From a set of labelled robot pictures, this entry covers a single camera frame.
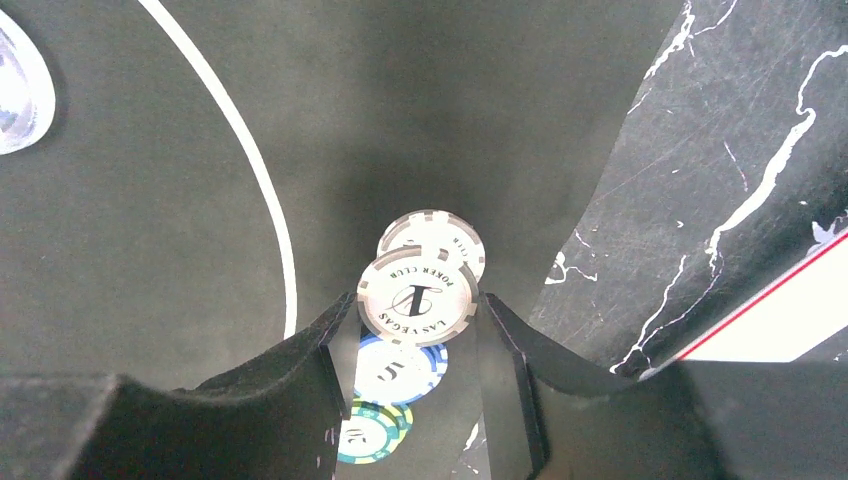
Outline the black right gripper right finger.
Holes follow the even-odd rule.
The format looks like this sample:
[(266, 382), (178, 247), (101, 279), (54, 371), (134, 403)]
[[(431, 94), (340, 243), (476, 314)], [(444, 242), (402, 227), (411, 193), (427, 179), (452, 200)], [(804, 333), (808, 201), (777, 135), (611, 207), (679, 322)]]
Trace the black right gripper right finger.
[(847, 370), (682, 361), (642, 381), (539, 333), (497, 296), (476, 313), (495, 479), (843, 479)]

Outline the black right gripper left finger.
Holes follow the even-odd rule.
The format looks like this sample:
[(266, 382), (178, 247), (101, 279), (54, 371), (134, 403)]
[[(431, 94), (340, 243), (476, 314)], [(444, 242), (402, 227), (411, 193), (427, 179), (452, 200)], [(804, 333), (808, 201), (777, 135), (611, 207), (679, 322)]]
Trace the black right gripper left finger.
[(5, 374), (5, 479), (329, 479), (352, 400), (355, 298), (193, 389)]

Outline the green poker chip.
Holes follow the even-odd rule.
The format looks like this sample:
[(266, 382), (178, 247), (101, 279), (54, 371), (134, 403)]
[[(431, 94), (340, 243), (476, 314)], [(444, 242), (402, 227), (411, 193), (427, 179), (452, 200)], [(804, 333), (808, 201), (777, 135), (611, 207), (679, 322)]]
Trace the green poker chip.
[(397, 450), (413, 422), (408, 405), (378, 405), (356, 398), (350, 418), (341, 424), (337, 460), (354, 465), (381, 461)]

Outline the white blue poker chip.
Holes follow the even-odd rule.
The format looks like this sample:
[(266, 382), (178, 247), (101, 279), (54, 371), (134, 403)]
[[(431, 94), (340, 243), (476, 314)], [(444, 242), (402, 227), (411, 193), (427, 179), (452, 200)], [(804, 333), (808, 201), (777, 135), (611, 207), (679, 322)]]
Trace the white blue poker chip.
[(432, 392), (448, 366), (445, 344), (401, 346), (367, 335), (359, 343), (354, 393), (378, 405), (410, 404)]

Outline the white grey poker chip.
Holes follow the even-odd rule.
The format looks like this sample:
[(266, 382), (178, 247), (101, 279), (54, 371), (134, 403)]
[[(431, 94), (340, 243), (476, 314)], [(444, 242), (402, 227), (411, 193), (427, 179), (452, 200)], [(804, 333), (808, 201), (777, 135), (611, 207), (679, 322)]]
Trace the white grey poker chip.
[(458, 215), (445, 210), (422, 209), (389, 224), (377, 244), (377, 255), (404, 246), (434, 244), (460, 258), (477, 282), (486, 268), (486, 250), (473, 226)]
[(356, 291), (365, 326), (378, 338), (418, 347), (444, 343), (472, 322), (478, 283), (456, 255), (437, 247), (404, 246), (376, 258)]

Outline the clear dealer button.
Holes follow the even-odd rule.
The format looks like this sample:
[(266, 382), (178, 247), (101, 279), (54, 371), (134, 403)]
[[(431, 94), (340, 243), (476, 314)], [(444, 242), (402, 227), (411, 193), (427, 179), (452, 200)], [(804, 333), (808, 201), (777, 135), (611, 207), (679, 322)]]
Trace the clear dealer button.
[(44, 56), (6, 12), (1, 13), (1, 153), (40, 141), (57, 109), (56, 91)]

